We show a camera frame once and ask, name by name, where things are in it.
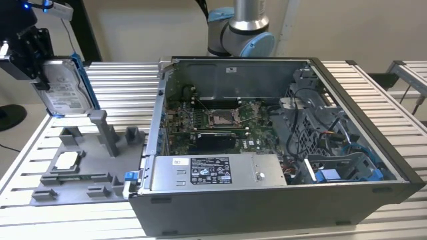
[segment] black stand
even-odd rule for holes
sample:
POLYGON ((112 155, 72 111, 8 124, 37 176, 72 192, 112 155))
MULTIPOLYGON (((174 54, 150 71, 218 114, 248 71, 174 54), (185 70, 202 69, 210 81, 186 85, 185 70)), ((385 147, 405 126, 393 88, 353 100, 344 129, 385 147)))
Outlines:
POLYGON ((26 110, 20 105, 0 107, 0 132, 17 126, 26 118, 26 110))

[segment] motherboard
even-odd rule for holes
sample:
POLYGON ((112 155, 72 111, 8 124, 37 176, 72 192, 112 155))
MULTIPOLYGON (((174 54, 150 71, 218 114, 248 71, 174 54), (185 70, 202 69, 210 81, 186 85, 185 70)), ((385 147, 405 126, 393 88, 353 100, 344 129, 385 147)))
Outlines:
POLYGON ((282 156, 269 110, 260 99, 169 102, 166 134, 172 156, 240 154, 282 156))

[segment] power supply label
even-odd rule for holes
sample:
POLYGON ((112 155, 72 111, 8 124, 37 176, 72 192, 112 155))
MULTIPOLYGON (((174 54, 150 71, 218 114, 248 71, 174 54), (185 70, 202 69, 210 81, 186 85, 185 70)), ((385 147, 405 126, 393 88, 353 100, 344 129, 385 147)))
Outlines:
POLYGON ((228 157, 204 157, 190 159, 190 183, 232 184, 232 168, 228 157))

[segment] white wall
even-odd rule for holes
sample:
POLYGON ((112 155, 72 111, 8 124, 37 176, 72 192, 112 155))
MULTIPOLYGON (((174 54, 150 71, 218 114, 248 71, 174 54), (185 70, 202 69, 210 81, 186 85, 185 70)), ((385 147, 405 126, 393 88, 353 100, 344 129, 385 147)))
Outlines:
POLYGON ((355 60, 384 72, 393 60, 427 61, 427 0, 298 0, 285 53, 355 60))
MULTIPOLYGON (((104 61, 156 62, 162 56, 205 56, 208 26, 193 0, 85 0, 104 61)), ((233 0, 208 0, 208 9, 233 0)), ((288 0, 268 0, 269 31, 278 37, 288 0)))

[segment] hard disk label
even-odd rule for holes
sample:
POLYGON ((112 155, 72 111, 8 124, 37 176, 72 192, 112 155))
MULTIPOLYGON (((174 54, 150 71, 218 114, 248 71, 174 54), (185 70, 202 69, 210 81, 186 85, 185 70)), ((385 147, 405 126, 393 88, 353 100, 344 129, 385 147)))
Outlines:
POLYGON ((50 83, 49 86, 50 90, 46 92, 46 97, 56 111, 82 109, 74 87, 70 83, 50 83))

